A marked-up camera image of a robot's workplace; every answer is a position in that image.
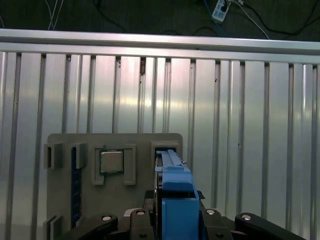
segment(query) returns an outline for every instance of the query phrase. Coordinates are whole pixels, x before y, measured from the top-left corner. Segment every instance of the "gray bracket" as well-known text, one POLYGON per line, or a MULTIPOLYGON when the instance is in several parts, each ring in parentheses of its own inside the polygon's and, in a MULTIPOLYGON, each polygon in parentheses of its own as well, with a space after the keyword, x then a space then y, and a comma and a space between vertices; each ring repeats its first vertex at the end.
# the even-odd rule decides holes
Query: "gray bracket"
POLYGON ((58 169, 62 168, 62 143, 48 143, 44 145, 44 168, 58 169))
POLYGON ((75 168, 82 169, 86 165, 86 148, 85 143, 74 143, 71 144, 71 149, 75 148, 76 157, 75 157, 75 168))
POLYGON ((124 185, 136 184, 136 145, 126 144, 123 150, 124 185))
POLYGON ((103 145, 95 146, 91 150, 91 179, 93 185, 103 185, 105 177, 100 174, 100 151, 104 148, 103 145))
POLYGON ((43 223, 43 240, 55 240, 62 234, 62 216, 54 216, 43 223))
POLYGON ((155 169, 155 161, 154 157, 156 156, 156 149, 174 149, 178 153, 182 153, 182 144, 179 144, 178 141, 161 141, 161 140, 154 140, 150 141, 151 144, 151 168, 154 171, 155 169))

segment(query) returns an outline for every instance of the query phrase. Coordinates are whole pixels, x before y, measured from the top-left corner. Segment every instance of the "blue plastic part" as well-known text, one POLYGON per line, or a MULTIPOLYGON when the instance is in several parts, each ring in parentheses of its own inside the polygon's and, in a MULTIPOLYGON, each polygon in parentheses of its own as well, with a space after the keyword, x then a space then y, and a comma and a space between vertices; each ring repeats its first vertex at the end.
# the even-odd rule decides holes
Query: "blue plastic part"
POLYGON ((183 165, 173 150, 158 151, 162 156, 162 190, 168 192, 193 192, 191 171, 183 165))
POLYGON ((191 171, 172 150, 157 155, 162 156, 163 167, 155 168, 162 172, 162 191, 194 193, 190 198, 162 199, 162 239, 198 240, 200 200, 191 171))

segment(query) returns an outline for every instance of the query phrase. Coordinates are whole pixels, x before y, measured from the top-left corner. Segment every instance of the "black cable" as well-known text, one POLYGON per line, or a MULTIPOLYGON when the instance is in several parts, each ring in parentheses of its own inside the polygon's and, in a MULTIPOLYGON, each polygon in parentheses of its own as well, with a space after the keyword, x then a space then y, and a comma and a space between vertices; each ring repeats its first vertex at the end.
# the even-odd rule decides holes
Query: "black cable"
POLYGON ((107 20, 109 23, 117 26, 117 27, 120 28, 124 33, 126 33, 127 30, 126 30, 123 26, 121 26, 119 23, 117 23, 117 22, 113 21, 112 19, 110 19, 107 15, 105 15, 105 14, 100 10, 101 1, 102 1, 102 0, 98 0, 97 3, 96 3, 96 1, 93 0, 93 5, 94 5, 94 7, 96 8, 96 10, 98 11, 98 13, 99 13, 105 20, 107 20))
MULTIPOLYGON (((310 25, 312 25, 313 23, 315 23, 315 22, 318 21, 318 20, 320 20, 320 16, 318 16, 317 18, 315 18, 314 20, 312 20, 311 22, 309 22, 307 25, 305 25, 302 30, 306 29, 307 27, 309 27, 310 25)), ((283 40, 286 40, 286 39, 288 39, 288 38, 290 38, 290 37, 292 37, 292 36, 297 36, 297 35, 299 35, 299 34, 302 32, 302 30, 301 30, 300 32, 298 32, 297 34, 292 34, 292 35, 286 36, 283 40)))
POLYGON ((250 9, 252 12, 254 12, 254 14, 258 17, 258 19, 260 20, 260 22, 262 23, 262 25, 265 27, 265 29, 267 29, 269 32, 273 32, 273 33, 278 33, 278 34, 286 34, 286 35, 291 35, 292 32, 288 32, 288 31, 280 31, 280 30, 275 30, 272 29, 270 27, 268 27, 264 20, 262 19, 262 17, 259 15, 259 13, 250 5, 246 4, 245 2, 243 3, 243 6, 247 9, 250 9))
POLYGON ((196 36, 198 32, 202 31, 202 30, 209 30, 212 33, 214 33, 215 36, 218 36, 217 32, 215 30, 213 30, 211 27, 209 26, 203 26, 203 27, 199 27, 198 29, 196 29, 193 33, 192 36, 196 36))
POLYGON ((275 29, 272 29, 270 27, 268 27, 264 20, 262 19, 262 17, 259 15, 259 13, 250 5, 246 4, 246 3, 243 3, 243 6, 247 9, 250 9, 251 11, 254 12, 254 14, 259 18, 260 22, 262 23, 262 25, 265 27, 265 29, 267 29, 268 31, 270 32, 273 32, 273 33, 278 33, 278 34, 285 34, 285 35, 288 35, 285 39, 291 37, 291 36, 297 36, 298 34, 300 34, 307 26, 309 26, 308 24, 308 21, 311 19, 313 13, 315 12, 315 9, 317 7, 317 4, 320 2, 320 0, 316 0, 313 4, 313 7, 311 9, 311 12, 308 16, 308 18, 306 19, 306 21, 304 22, 303 24, 303 27, 301 27, 300 29, 296 30, 295 32, 288 32, 288 31, 281 31, 281 30, 275 30, 275 29))

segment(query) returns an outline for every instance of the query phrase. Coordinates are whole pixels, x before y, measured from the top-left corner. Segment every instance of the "metal screw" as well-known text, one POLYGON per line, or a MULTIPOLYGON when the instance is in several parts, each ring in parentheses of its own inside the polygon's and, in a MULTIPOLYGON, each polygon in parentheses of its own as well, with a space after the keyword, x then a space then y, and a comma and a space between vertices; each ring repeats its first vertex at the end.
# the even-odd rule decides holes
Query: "metal screw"
POLYGON ((214 215, 216 212, 213 211, 212 209, 208 209, 208 210, 206 211, 206 213, 209 214, 209 215, 214 215))
POLYGON ((111 220, 111 217, 110 217, 110 216, 104 216, 104 217, 102 218, 102 220, 103 220, 103 221, 109 221, 109 220, 111 220))
POLYGON ((251 217, 249 215, 242 215, 241 218, 243 218, 244 220, 250 221, 251 217))
POLYGON ((137 214, 137 215, 144 215, 145 212, 144 212, 144 211, 137 211, 136 214, 137 214))

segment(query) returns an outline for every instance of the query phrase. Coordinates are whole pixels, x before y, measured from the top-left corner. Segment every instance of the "aluminum rail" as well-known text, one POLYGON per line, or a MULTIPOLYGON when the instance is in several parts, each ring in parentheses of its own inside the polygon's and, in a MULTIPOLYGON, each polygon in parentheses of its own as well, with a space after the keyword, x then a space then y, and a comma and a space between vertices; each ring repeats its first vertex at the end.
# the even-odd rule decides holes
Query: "aluminum rail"
POLYGON ((0 42, 320 55, 319 42, 0 29, 0 42))

